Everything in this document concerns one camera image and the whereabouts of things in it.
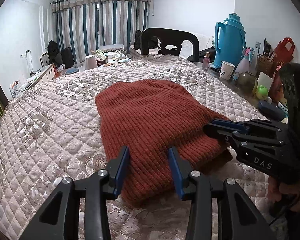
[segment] picture frame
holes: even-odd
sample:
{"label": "picture frame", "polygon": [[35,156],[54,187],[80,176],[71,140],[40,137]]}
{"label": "picture frame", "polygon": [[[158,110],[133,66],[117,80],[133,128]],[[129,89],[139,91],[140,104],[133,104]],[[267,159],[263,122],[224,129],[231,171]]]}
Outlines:
{"label": "picture frame", "polygon": [[40,60],[41,68],[43,68],[43,63],[42,63],[41,57],[39,57],[39,60]]}
{"label": "picture frame", "polygon": [[50,65],[50,59],[48,53],[44,53],[41,56],[42,67]]}

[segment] white paper cup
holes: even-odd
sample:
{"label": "white paper cup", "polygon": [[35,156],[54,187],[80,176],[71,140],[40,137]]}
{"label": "white paper cup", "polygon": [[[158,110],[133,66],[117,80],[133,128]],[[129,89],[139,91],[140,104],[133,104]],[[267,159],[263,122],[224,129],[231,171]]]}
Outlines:
{"label": "white paper cup", "polygon": [[234,70],[235,65],[222,61],[221,71],[220,71],[220,77],[229,80],[231,78],[232,71]]}

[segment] drawer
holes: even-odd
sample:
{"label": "drawer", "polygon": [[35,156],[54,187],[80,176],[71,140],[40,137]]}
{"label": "drawer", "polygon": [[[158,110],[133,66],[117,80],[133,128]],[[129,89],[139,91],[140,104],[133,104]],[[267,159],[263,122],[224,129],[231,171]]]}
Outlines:
{"label": "drawer", "polygon": [[44,76],[41,78],[41,80],[42,80],[42,83],[45,83],[45,82],[48,82],[48,81],[49,81],[47,75],[44,75]]}
{"label": "drawer", "polygon": [[48,69],[47,71],[47,78],[48,78],[48,81],[52,80],[54,78],[56,74],[54,73],[54,67],[53,65],[51,66],[51,68]]}

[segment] floral pattern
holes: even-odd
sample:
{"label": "floral pattern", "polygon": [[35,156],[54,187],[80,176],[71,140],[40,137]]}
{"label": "floral pattern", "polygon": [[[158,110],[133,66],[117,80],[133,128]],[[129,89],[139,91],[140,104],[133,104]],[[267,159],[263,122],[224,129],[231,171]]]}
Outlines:
{"label": "floral pattern", "polygon": [[[101,118],[94,98],[118,81],[166,79],[184,86],[201,104],[233,121],[264,119],[246,100],[189,61],[170,55],[141,56],[121,65],[75,73],[28,90],[9,102],[0,126],[0,230],[18,240],[31,218],[64,178],[83,179],[106,166]],[[267,215],[267,176],[235,159],[214,173],[233,177]],[[129,207],[107,202],[112,239],[184,239],[190,203],[173,192]],[[213,203],[213,239],[218,239]],[[284,224],[274,226],[282,235]],[[79,237],[84,238],[84,200]]]}

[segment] folded sweater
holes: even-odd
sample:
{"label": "folded sweater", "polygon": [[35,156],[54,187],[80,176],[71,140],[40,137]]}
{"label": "folded sweater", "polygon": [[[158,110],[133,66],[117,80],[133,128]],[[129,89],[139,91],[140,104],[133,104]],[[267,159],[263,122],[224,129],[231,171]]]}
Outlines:
{"label": "folded sweater", "polygon": [[227,118],[201,105],[174,82],[117,82],[99,93],[95,102],[107,159],[116,158],[123,145],[130,149],[122,188],[122,197],[130,205],[173,187],[167,158],[170,147],[175,146],[196,169],[226,149],[202,128],[214,118]]}

